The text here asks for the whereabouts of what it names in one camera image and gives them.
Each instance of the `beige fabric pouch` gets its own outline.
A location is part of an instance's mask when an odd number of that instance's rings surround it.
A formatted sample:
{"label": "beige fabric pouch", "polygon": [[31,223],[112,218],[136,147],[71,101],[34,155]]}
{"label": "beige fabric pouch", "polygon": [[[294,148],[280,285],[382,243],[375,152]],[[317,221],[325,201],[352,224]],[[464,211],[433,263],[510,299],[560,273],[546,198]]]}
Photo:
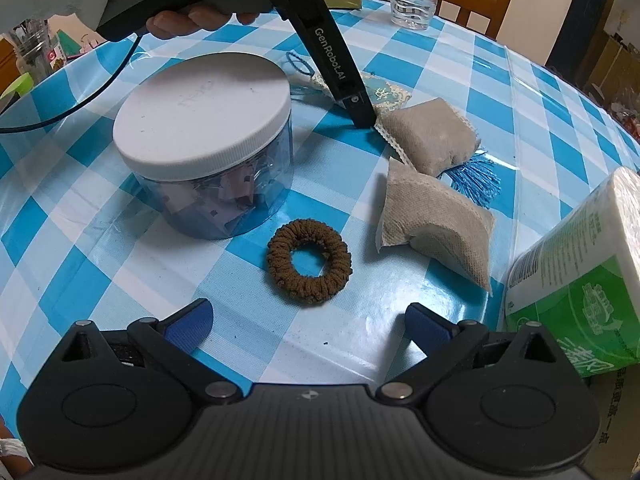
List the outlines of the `beige fabric pouch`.
{"label": "beige fabric pouch", "polygon": [[444,99],[381,113],[376,129],[409,167],[431,176],[464,164],[480,141]]}
{"label": "beige fabric pouch", "polygon": [[491,292],[490,211],[432,176],[389,160],[385,206],[376,233],[382,247],[409,244]]}

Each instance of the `human hand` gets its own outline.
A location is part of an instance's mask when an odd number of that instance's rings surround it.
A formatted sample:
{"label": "human hand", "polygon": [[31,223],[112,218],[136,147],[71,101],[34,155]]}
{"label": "human hand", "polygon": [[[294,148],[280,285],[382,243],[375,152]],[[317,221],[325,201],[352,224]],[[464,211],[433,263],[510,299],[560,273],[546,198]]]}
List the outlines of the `human hand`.
{"label": "human hand", "polygon": [[[253,23],[257,14],[238,14],[243,25]],[[218,30],[231,19],[230,14],[222,14],[208,4],[196,4],[190,7],[188,14],[164,10],[146,20],[146,29],[160,40],[169,40],[175,36],[188,36],[201,28]]]}
{"label": "human hand", "polygon": [[[11,434],[11,431],[4,425],[4,418],[0,415],[0,438],[13,438],[14,436]],[[9,472],[9,475],[12,476],[15,480],[20,478],[22,475],[26,475],[32,468],[33,464],[27,459],[21,456],[3,456],[2,465]]]}

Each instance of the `metal screw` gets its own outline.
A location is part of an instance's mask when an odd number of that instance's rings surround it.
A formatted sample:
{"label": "metal screw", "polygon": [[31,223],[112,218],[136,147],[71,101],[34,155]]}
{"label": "metal screw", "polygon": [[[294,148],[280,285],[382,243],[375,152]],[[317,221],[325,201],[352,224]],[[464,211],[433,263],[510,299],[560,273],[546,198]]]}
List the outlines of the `metal screw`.
{"label": "metal screw", "polygon": [[380,388],[380,391],[389,399],[406,399],[411,396],[414,389],[405,383],[387,383]]}
{"label": "metal screw", "polygon": [[229,397],[233,397],[237,391],[238,388],[236,385],[228,381],[216,381],[215,383],[208,384],[204,389],[204,392],[209,397],[215,399],[228,399]]}

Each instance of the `blue tassel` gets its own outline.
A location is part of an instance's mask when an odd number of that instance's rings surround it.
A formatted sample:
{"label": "blue tassel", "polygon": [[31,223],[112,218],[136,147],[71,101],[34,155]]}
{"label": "blue tassel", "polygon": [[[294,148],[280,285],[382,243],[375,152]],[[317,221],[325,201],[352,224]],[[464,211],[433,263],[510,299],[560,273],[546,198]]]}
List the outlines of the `blue tassel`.
{"label": "blue tassel", "polygon": [[489,209],[489,204],[500,194],[500,179],[494,173],[494,162],[476,152],[461,166],[445,171],[451,179],[451,187],[468,197],[480,207]]}

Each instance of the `white lid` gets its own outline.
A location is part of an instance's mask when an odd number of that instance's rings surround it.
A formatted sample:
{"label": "white lid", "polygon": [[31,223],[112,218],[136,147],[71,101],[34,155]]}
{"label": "white lid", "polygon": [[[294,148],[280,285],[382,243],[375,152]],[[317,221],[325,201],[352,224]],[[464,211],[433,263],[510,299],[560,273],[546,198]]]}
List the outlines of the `white lid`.
{"label": "white lid", "polygon": [[192,180],[247,160],[291,111],[285,73],[263,57],[195,57],[147,79],[127,98],[113,142],[131,170],[159,181]]}

